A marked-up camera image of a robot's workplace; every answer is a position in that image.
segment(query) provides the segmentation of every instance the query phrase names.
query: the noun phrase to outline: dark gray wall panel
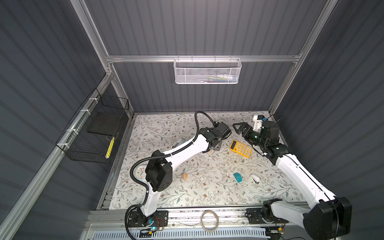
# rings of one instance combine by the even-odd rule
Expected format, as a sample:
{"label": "dark gray wall panel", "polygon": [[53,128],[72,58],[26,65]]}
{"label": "dark gray wall panel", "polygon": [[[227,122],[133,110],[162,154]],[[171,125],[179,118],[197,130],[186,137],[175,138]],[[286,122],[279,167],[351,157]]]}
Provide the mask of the dark gray wall panel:
{"label": "dark gray wall panel", "polygon": [[[105,71],[69,1],[0,1],[0,63],[2,222]],[[48,228],[62,238],[79,235],[72,229],[83,227],[84,217],[66,207],[81,207],[82,214],[94,209],[110,166],[68,162],[14,239],[22,232],[43,239],[37,233]],[[75,202],[71,188],[83,199]],[[35,227],[27,228],[32,218]]]}
{"label": "dark gray wall panel", "polygon": [[176,84],[172,63],[115,63],[135,112],[267,110],[291,63],[243,63],[238,84]]}
{"label": "dark gray wall panel", "polygon": [[324,0],[86,0],[110,55],[292,55]]}
{"label": "dark gray wall panel", "polygon": [[291,151],[352,202],[343,240],[384,229],[383,11],[383,1],[339,1],[277,111]]}

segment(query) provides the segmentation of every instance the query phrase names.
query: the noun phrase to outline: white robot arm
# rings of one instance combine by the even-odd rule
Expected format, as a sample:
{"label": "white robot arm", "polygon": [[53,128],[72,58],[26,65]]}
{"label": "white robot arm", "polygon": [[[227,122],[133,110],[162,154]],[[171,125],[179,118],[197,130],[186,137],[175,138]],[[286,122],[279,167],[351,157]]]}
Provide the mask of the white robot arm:
{"label": "white robot arm", "polygon": [[[306,209],[281,199],[271,199],[264,201],[262,217],[272,222],[278,218],[293,222],[306,229],[314,240],[325,240],[349,233],[352,209],[350,202],[346,198],[337,198],[302,166],[295,155],[289,153],[286,145],[279,143],[279,128],[275,122],[267,121],[264,116],[254,119],[257,121],[255,127],[242,122],[233,124],[233,128],[252,146],[260,147],[261,153],[254,148],[255,151],[267,157],[288,176],[310,207]],[[199,152],[207,152],[210,149],[219,150],[222,140],[232,133],[223,122],[212,121],[212,123],[213,128],[200,129],[193,139],[182,145],[163,153],[155,151],[152,157],[149,157],[151,159],[146,168],[148,183],[147,185],[140,183],[147,188],[144,203],[138,210],[138,214],[145,219],[144,223],[151,222],[150,219],[157,210],[161,191],[172,182],[172,171]]]}
{"label": "white robot arm", "polygon": [[[191,138],[189,141],[186,141],[185,143],[181,144],[180,146],[177,146],[174,149],[171,149],[169,151],[165,151],[164,154],[172,154],[173,152],[175,152],[175,151],[183,148],[184,146],[188,145],[192,140],[193,139]],[[196,141],[191,146],[189,146],[188,148],[183,150],[182,153],[176,154],[176,155],[171,156],[171,157],[166,157],[165,160],[167,162],[171,163],[172,170],[174,171],[184,161],[190,159],[191,157],[198,154],[199,152],[203,152],[203,151],[207,150],[207,148],[208,148],[207,139],[203,135],[199,134]],[[149,187],[147,202],[140,207],[141,212],[146,217],[148,217],[148,216],[152,215],[154,212],[156,212],[157,202],[159,201],[160,194],[161,194],[161,192],[159,192],[159,191],[155,191],[155,192],[153,191],[153,188],[152,188],[150,182],[148,182],[147,185]]]}

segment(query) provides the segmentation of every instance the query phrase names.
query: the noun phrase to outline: black wire basket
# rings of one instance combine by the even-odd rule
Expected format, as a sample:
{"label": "black wire basket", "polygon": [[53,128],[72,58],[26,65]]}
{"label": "black wire basket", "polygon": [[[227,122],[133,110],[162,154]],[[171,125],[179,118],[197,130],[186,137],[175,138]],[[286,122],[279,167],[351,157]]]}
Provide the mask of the black wire basket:
{"label": "black wire basket", "polygon": [[73,117],[63,131],[59,140],[70,132],[66,142],[58,140],[56,145],[71,160],[108,163],[119,148],[129,121],[128,110],[128,99],[99,94],[87,110],[80,110],[79,122],[68,129]]}

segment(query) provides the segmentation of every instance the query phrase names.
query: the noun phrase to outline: floral tablecloth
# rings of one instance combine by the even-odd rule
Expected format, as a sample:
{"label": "floral tablecloth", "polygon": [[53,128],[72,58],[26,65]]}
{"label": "floral tablecloth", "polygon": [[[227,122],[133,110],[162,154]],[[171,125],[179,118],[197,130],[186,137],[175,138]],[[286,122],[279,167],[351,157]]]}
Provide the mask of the floral tablecloth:
{"label": "floral tablecloth", "polygon": [[[247,143],[234,132],[232,124],[247,122],[252,125],[255,114],[269,116],[267,112],[209,113],[214,121],[228,125],[232,135],[223,141],[220,151],[199,153],[180,165],[174,171],[172,184],[162,192],[158,207],[243,205],[275,197],[287,202],[304,201],[288,177],[267,158],[255,151],[250,158],[245,158],[229,149],[234,139]],[[200,128],[211,126],[202,114],[198,115],[198,120]],[[180,137],[188,140],[195,134],[192,113],[137,115],[110,209],[127,209],[143,201],[145,188],[129,177],[129,170],[136,161],[155,150],[169,150]],[[242,182],[235,180],[235,172],[241,174]],[[188,174],[187,180],[183,179],[183,173]],[[250,179],[251,173],[261,176],[258,185]]]}

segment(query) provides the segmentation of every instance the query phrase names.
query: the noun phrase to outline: gray metal bar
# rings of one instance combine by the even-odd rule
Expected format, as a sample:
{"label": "gray metal bar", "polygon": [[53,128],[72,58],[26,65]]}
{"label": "gray metal bar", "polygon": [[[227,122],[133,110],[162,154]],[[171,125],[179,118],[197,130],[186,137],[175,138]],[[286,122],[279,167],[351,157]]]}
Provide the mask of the gray metal bar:
{"label": "gray metal bar", "polygon": [[300,59],[299,55],[265,55],[265,56],[117,56],[108,55],[106,57],[109,63],[173,63],[177,61],[231,61],[241,59],[241,62],[257,63],[257,62],[289,62],[295,63]]}
{"label": "gray metal bar", "polygon": [[273,100],[271,107],[269,108],[269,112],[271,114],[274,114],[277,108],[279,107],[281,101],[283,100],[284,95],[288,91],[288,88],[291,86],[293,79],[296,77],[298,71],[303,65],[305,58],[307,57],[314,42],[316,41],[316,38],[319,36],[321,29],[324,27],[325,22],[327,21],[329,15],[331,14],[337,2],[338,0],[327,0],[327,2],[324,4],[324,7],[321,10],[319,17],[317,18],[307,40],[305,41],[303,48],[301,49],[301,55],[300,55],[299,61],[291,67],[290,71],[287,74],[287,77],[285,78],[275,99]]}
{"label": "gray metal bar", "polygon": [[[136,112],[137,115],[144,115],[144,114],[178,114],[178,113],[195,113],[196,111],[183,111],[183,112]],[[207,113],[241,113],[241,112],[268,112],[268,110],[257,110],[257,111],[207,111]]]}
{"label": "gray metal bar", "polygon": [[[118,97],[129,99],[124,87],[121,84],[119,77],[117,76],[116,70],[111,64],[107,61],[106,56],[108,55],[108,51],[101,39],[101,36],[96,28],[96,25],[92,19],[91,13],[88,10],[87,5],[84,0],[71,0],[72,6],[75,9],[77,16],[80,19],[81,24],[83,25],[85,32],[88,35],[89,40],[91,41],[93,48],[95,49],[101,64],[104,67],[105,72],[109,72],[110,70],[113,72],[115,78],[112,79],[112,86],[115,89]],[[130,117],[133,116],[133,108],[131,103],[129,103],[130,112],[128,115]]]}
{"label": "gray metal bar", "polygon": [[108,72],[110,66],[105,56],[108,55],[107,50],[101,40],[100,34],[97,31],[95,23],[91,18],[91,14],[88,11],[87,6],[83,0],[71,0],[71,4],[83,25],[88,38],[91,40],[93,48],[95,49],[101,64],[103,65],[105,72]]}
{"label": "gray metal bar", "polygon": [[[107,89],[111,82],[111,76],[110,73],[106,74],[100,82],[97,87],[97,90],[100,93],[103,93],[105,89]],[[96,98],[99,94],[98,91],[95,90],[90,98]],[[82,109],[88,109],[93,101],[93,99],[88,99]],[[71,123],[70,129],[73,129],[78,124],[83,114],[86,114],[85,111],[79,112],[77,117]],[[61,138],[60,143],[66,142],[69,135],[70,132],[67,131]],[[63,157],[64,152],[56,146],[0,225],[0,240],[10,240],[13,238]]]}

